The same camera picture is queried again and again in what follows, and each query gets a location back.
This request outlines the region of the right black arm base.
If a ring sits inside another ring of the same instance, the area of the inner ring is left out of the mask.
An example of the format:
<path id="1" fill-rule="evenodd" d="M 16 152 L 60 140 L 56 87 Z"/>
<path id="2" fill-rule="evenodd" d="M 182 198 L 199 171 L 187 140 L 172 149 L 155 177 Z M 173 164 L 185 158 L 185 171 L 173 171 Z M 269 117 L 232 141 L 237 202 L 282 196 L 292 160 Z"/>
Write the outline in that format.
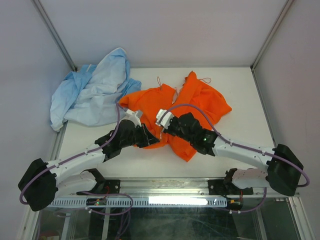
<path id="1" fill-rule="evenodd" d="M 232 183 L 236 170 L 237 168 L 227 170 L 224 179 L 209 179 L 207 181 L 209 195 L 220 195 L 222 197 L 228 195 L 253 195 L 252 187 L 239 188 Z"/>

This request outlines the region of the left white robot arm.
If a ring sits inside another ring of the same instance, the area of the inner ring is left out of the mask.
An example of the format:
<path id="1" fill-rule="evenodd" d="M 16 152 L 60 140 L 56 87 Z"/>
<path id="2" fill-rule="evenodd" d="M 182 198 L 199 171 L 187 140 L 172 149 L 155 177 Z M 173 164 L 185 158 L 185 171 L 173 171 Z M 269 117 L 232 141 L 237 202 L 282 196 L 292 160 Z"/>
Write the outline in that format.
<path id="1" fill-rule="evenodd" d="M 58 197 L 81 192 L 100 194 L 105 188 L 105 178 L 97 170 L 99 164 L 118 156 L 123 148 L 144 148 L 159 141 L 145 124 L 121 120 L 114 130 L 72 157 L 32 161 L 18 183 L 19 200 L 37 212 Z"/>

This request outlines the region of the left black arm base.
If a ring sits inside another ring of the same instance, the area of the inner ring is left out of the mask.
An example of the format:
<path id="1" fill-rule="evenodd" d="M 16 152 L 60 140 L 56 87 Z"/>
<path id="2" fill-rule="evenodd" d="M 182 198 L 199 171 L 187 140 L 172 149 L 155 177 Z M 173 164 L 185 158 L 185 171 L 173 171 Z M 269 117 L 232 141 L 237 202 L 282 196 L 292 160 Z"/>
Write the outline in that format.
<path id="1" fill-rule="evenodd" d="M 84 190 L 85 192 L 105 195 L 118 194 L 120 192 L 120 179 L 106 179 L 96 168 L 84 170 L 82 173 L 91 173 L 94 177 L 94 180 L 96 181 L 95 185 L 89 190 Z M 84 191 L 78 191 L 76 194 L 78 196 L 87 195 L 87 193 L 84 193 Z"/>

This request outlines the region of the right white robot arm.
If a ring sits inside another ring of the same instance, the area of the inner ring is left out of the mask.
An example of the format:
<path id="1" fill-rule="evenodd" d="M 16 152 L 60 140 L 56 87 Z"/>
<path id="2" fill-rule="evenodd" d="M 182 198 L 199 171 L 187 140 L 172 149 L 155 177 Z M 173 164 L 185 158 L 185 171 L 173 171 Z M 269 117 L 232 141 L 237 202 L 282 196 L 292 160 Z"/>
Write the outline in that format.
<path id="1" fill-rule="evenodd" d="M 226 172 L 223 180 L 226 192 L 234 194 L 240 189 L 271 187 L 281 195 L 295 195 L 304 166 L 288 146 L 247 146 L 225 139 L 215 131 L 203 128 L 190 112 L 180 117 L 171 112 L 159 113 L 156 122 L 165 133 L 187 141 L 200 154 L 230 158 L 250 165 L 249 169 L 232 168 Z"/>

